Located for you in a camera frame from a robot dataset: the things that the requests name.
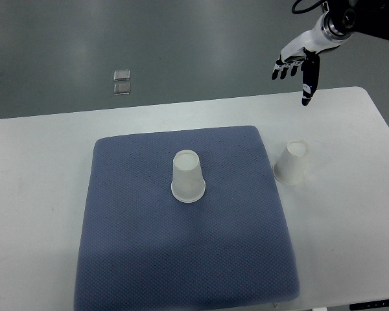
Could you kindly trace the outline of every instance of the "blue cushion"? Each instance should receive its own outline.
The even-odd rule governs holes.
[[[171,193],[195,151],[206,191]],[[291,300],[299,283],[272,169],[253,126],[144,133],[95,144],[75,310],[226,308]]]

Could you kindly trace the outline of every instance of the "robotic hand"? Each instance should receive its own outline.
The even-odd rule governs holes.
[[[284,79],[289,69],[294,76],[301,66],[301,103],[306,106],[317,90],[321,53],[338,48],[354,32],[389,40],[389,0],[322,0],[308,9],[297,11],[295,7],[300,2],[297,0],[292,6],[293,13],[306,13],[321,5],[323,15],[313,29],[300,34],[281,50],[272,79],[275,80],[279,72],[280,79]]]

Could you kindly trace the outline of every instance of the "concrete floor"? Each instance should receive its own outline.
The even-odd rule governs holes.
[[[0,119],[301,91],[300,75],[270,78],[321,15],[292,3],[0,0]],[[131,70],[131,94],[113,95],[116,69]],[[389,125],[389,43],[355,34],[323,55],[319,88],[345,86]]]

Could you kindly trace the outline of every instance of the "black fingertip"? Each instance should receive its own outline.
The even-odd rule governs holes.
[[[281,72],[281,76],[279,77],[281,80],[283,80],[287,76],[287,70],[288,68],[284,68]]]
[[[301,103],[303,104],[303,106],[306,106],[309,104],[311,98],[303,98],[301,99]]]
[[[297,68],[298,66],[294,66],[292,69],[291,69],[291,76],[295,76],[296,73],[297,73]]]

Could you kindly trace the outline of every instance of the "paper cup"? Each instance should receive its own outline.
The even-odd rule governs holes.
[[[206,183],[203,179],[199,157],[192,150],[179,151],[173,159],[173,180],[171,192],[184,203],[193,203],[205,193]]]
[[[290,141],[273,167],[276,179],[287,185],[300,183],[307,169],[309,152],[307,142]]]

